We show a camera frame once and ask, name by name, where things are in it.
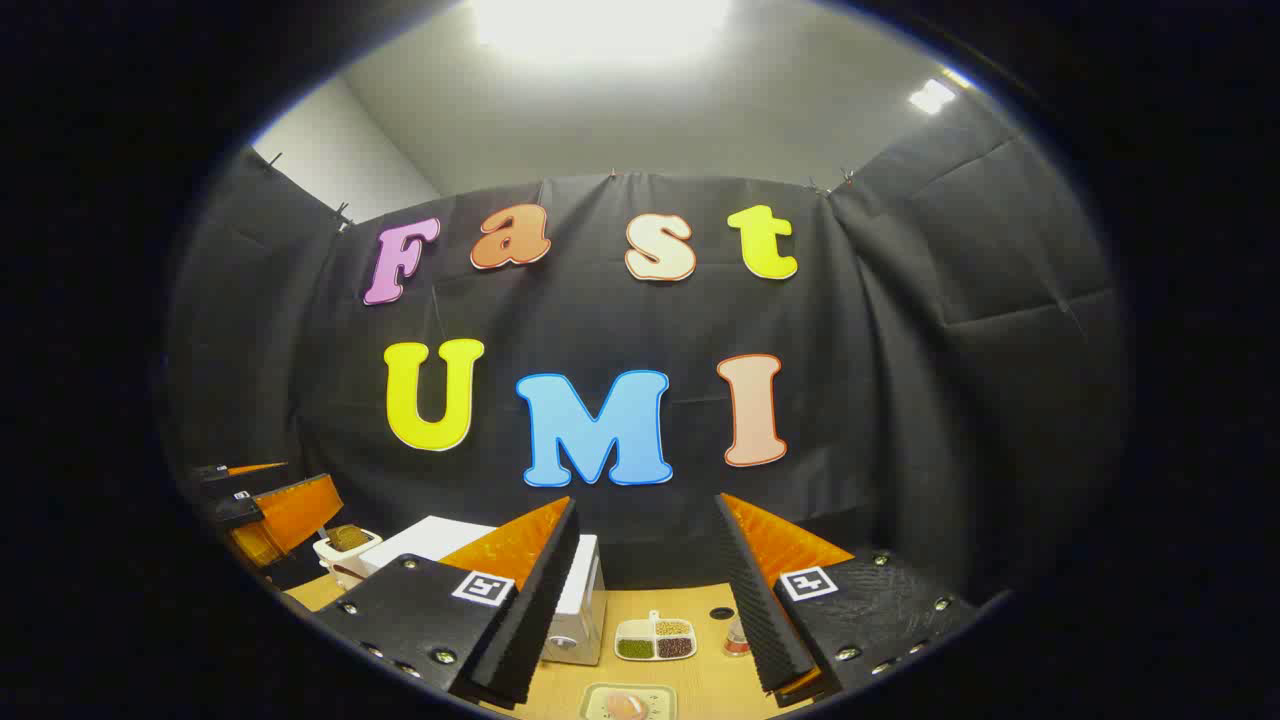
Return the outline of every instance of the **seeds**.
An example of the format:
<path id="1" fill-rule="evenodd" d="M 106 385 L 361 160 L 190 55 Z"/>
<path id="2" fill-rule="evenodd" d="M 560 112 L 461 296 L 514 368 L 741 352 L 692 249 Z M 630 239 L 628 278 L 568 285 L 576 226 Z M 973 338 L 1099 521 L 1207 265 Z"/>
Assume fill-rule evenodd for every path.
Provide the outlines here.
<path id="1" fill-rule="evenodd" d="M 689 638 L 663 638 L 658 641 L 658 657 L 682 657 L 694 650 Z"/>
<path id="2" fill-rule="evenodd" d="M 649 641 L 618 641 L 618 655 L 645 660 L 653 657 L 653 643 Z"/>
<path id="3" fill-rule="evenodd" d="M 658 621 L 658 634 L 659 635 L 681 635 L 689 632 L 689 624 L 676 623 L 673 620 L 659 620 Z"/>

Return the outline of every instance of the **black fabric backdrop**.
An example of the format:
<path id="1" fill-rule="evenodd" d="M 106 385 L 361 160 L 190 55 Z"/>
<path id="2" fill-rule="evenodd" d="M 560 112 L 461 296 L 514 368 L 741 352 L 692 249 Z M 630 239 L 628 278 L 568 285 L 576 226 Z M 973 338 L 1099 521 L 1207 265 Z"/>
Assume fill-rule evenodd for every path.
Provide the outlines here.
<path id="1" fill-rule="evenodd" d="M 547 209 L 552 250 L 476 270 L 481 222 L 520 202 Z M 726 218 L 751 205 L 791 222 L 778 242 L 800 265 L 790 279 L 744 265 Z M 692 275 L 627 273 L 625 228 L 641 213 L 689 222 Z M 378 234 L 431 217 L 440 236 L 403 296 L 365 306 Z M 1126 427 L 1101 238 L 1032 143 L 968 97 L 829 195 L 737 178 L 553 178 L 337 232 L 332 210 L 250 154 L 215 192 L 175 287 L 169 382 L 188 464 L 284 457 L 300 477 L 332 473 L 338 520 L 384 537 L 429 514 L 497 525 L 570 493 L 616 588 L 722 582 L 701 538 L 712 496 L 730 492 L 841 544 L 893 548 L 980 602 L 1050 559 Z M 436 350 L 460 337 L 485 345 L 470 433 L 447 452 L 413 450 L 387 423 L 383 351 L 431 348 L 419 407 L 438 418 Z M 732 419 L 716 365 L 748 352 L 782 361 L 788 451 L 739 469 L 723 461 Z M 671 378 L 660 420 L 675 477 L 526 486 L 516 382 L 564 374 L 594 414 L 636 369 Z"/>

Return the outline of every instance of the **white appliance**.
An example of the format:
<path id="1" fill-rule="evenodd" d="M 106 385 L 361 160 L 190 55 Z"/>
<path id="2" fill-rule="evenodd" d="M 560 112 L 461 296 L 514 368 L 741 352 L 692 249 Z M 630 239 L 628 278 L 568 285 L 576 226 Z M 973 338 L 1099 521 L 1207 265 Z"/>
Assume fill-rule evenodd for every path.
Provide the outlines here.
<path id="1" fill-rule="evenodd" d="M 428 515 L 364 552 L 356 561 L 367 577 L 406 552 L 439 560 L 493 529 L 489 525 Z M 564 589 L 556 605 L 547 644 L 543 646 L 543 660 L 577 665 L 599 662 L 607 596 L 599 542 L 595 536 L 580 536 Z"/>

